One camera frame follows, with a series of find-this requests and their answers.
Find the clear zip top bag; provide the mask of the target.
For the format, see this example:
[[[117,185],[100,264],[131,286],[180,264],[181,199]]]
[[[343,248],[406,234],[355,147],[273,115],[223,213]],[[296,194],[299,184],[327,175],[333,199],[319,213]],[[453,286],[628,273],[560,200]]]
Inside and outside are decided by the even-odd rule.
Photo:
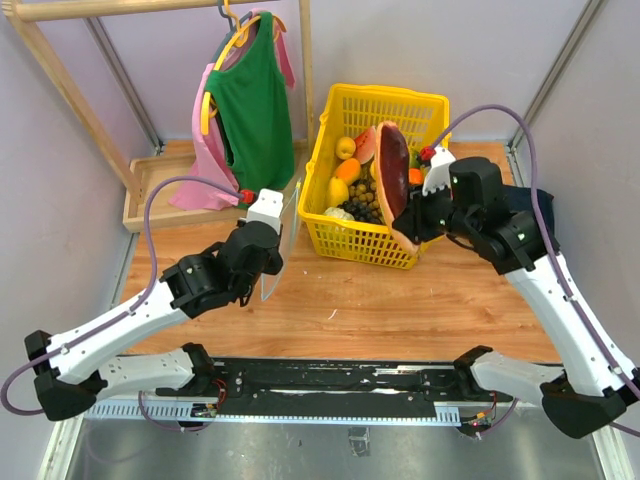
[[[300,229],[300,219],[298,215],[298,202],[302,188],[302,178],[298,177],[283,192],[283,209],[281,211],[281,235],[279,254],[283,261],[281,270],[276,275],[261,276],[260,298],[267,301],[276,291],[288,264],[291,253],[295,247],[297,235]]]

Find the papaya slice toy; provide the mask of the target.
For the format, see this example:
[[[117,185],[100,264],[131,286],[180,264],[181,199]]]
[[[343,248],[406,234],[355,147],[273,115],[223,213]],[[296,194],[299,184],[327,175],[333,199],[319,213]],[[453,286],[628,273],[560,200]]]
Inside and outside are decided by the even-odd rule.
[[[376,127],[374,171],[384,224],[399,247],[408,255],[415,256],[419,246],[393,226],[408,206],[410,183],[407,142],[392,121],[383,121]]]

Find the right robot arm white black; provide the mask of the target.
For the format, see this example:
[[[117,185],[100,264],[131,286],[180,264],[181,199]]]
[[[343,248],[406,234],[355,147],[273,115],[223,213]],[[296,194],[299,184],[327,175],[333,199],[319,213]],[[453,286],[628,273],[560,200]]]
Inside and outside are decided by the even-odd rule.
[[[458,160],[438,148],[429,165],[394,229],[415,242],[468,241],[525,299],[561,357],[549,367],[478,346],[455,360],[455,392],[474,400],[496,391],[534,404],[574,439],[612,425],[639,399],[639,369],[571,280],[541,215],[510,210],[501,171],[486,158]]]

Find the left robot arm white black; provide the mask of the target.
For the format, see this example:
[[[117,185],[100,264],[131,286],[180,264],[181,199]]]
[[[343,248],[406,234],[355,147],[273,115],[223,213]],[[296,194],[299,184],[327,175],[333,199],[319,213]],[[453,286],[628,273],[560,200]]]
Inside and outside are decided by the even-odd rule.
[[[215,367],[200,344],[164,354],[126,356],[135,343],[214,309],[245,306],[263,274],[283,267],[278,220],[241,220],[224,242],[188,255],[136,297],[81,326],[25,339],[45,416],[67,420],[96,402],[138,391],[200,396],[215,383]]]

